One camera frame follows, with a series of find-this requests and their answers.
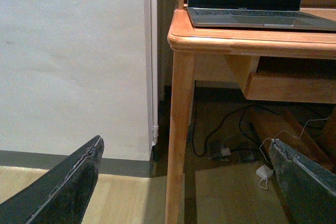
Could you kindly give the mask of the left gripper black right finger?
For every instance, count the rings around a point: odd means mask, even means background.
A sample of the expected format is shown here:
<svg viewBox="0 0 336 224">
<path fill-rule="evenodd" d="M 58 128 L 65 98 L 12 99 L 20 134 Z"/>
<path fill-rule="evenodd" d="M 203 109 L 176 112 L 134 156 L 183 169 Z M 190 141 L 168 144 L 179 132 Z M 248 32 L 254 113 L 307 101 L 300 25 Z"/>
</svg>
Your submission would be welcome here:
<svg viewBox="0 0 336 224">
<path fill-rule="evenodd" d="M 335 174 L 279 139 L 269 157 L 296 223 L 335 223 Z"/>
</svg>

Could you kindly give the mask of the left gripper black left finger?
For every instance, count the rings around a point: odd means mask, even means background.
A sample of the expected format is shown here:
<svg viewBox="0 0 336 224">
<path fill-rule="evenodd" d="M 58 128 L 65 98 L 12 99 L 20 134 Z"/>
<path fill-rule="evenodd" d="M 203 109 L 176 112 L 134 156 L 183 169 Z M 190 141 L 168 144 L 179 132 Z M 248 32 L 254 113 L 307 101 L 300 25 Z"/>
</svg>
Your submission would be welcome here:
<svg viewBox="0 0 336 224">
<path fill-rule="evenodd" d="M 82 223 L 104 151 L 99 135 L 1 204 L 1 223 Z"/>
</svg>

